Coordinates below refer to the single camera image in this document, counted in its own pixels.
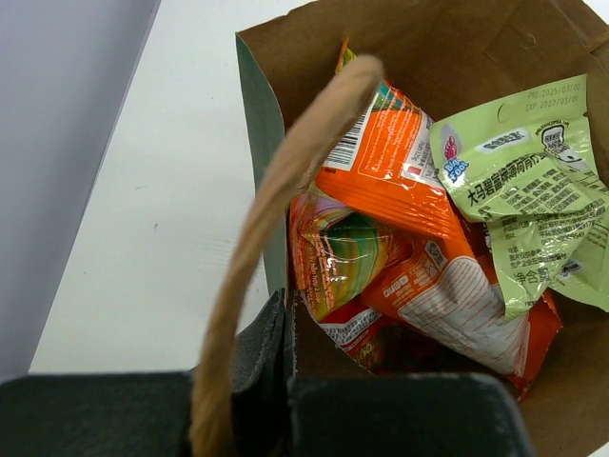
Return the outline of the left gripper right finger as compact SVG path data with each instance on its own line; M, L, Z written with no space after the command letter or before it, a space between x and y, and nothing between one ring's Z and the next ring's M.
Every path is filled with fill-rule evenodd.
M521 413L481 373L374 376L285 299L291 456L533 456Z

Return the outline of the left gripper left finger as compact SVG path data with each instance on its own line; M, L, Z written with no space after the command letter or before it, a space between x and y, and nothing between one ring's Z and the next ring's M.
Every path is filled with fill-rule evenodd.
M285 433L285 293L236 340L233 430L242 456L271 456ZM28 375L1 386L4 456L188 456L192 371Z

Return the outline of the red fruit gummy bag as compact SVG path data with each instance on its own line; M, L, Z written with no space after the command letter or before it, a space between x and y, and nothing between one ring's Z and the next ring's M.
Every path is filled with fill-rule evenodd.
M414 371L437 345L355 298L318 322L358 365L376 374Z

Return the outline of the orange snack packet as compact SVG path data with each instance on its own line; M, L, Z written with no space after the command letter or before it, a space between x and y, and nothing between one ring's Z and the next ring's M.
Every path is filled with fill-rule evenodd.
M289 210L296 289L318 324L351 300L437 348L414 371L487 368L523 398L561 327L544 293L512 321L481 232L436 176L431 118L382 82Z

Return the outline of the green paper bag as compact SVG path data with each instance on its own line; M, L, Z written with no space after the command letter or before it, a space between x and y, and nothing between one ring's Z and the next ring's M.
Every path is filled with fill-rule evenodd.
M584 75L595 163L608 189L608 27L581 1L315 1L239 32L236 44L257 194L195 370L188 431L195 456L242 456L233 430L237 336L275 291L304 299L290 257L291 202L309 189L382 82L433 126ZM375 374L344 353L374 376L492 376L515 400L533 456L587 456L608 442L608 306L544 293L552 295L561 327L523 398L487 368ZM283 375L285 433L281 452L271 456L289 455L285 325Z

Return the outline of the green candy packet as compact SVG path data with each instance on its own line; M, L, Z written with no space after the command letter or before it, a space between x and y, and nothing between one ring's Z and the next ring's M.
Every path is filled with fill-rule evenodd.
M578 75L467 109L432 126L439 178L482 223L514 319L548 289L608 306L608 189L597 171Z

